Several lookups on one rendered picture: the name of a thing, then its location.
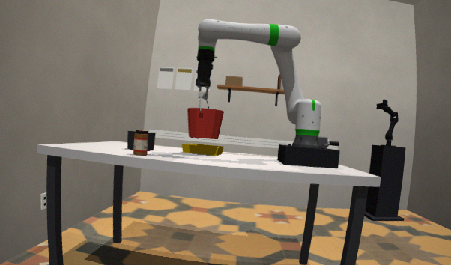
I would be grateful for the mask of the small spice jar with black lid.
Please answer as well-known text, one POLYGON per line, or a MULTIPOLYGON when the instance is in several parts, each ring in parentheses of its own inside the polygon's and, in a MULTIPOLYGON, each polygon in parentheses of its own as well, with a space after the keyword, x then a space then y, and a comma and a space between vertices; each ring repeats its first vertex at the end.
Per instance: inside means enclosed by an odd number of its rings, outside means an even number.
POLYGON ((148 131, 136 130, 135 132, 133 154, 146 156, 148 154, 148 131))

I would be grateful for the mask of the yellow shallow square tray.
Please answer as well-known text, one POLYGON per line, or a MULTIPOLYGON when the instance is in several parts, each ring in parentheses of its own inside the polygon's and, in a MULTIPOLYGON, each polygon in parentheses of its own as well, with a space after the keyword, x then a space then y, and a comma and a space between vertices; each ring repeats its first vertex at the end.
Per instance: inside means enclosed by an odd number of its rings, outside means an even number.
POLYGON ((223 153, 222 146, 213 146, 206 144, 183 144, 183 153, 197 153, 204 155, 218 156, 223 153))

